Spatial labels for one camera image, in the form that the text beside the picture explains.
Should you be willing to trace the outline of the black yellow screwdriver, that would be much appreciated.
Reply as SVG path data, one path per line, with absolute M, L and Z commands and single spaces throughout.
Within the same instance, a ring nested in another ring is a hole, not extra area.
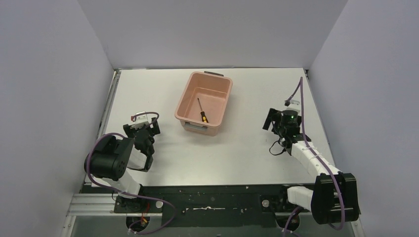
M 206 116 L 206 114 L 205 114 L 205 111 L 203 110 L 203 108 L 202 108 L 202 105 L 201 105 L 201 102 L 200 102 L 200 99 L 199 98 L 197 98 L 197 100 L 198 100 L 198 104 L 199 104 L 199 107 L 200 107 L 200 115 L 201 115 L 201 119 L 202 119 L 202 122 L 205 122 L 205 123 L 208 123 L 209 121 L 208 121 L 208 119 L 207 119 L 207 116 Z

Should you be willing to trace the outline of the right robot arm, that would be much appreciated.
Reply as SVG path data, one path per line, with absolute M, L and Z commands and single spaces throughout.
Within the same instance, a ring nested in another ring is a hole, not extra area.
M 302 116 L 298 111 L 271 108 L 262 128 L 277 135 L 282 152 L 299 161 L 315 179 L 312 188 L 298 184 L 287 187 L 287 203 L 310 211 L 318 224 L 358 220 L 360 208 L 355 176 L 340 171 L 322 156 L 310 137 L 303 133 Z

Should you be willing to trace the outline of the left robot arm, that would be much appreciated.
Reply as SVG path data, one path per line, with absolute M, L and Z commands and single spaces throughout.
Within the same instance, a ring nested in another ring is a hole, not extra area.
M 131 118 L 133 124 L 125 124 L 126 136 L 118 139 L 120 134 L 103 135 L 84 161 L 84 170 L 91 178 L 107 183 L 98 186 L 109 187 L 121 197 L 127 198 L 126 204 L 134 212 L 142 211 L 146 206 L 146 198 L 140 195 L 143 186 L 137 183 L 128 173 L 129 170 L 148 172 L 153 163 L 155 153 L 154 136 L 160 134 L 158 117 L 148 120 L 146 114 Z

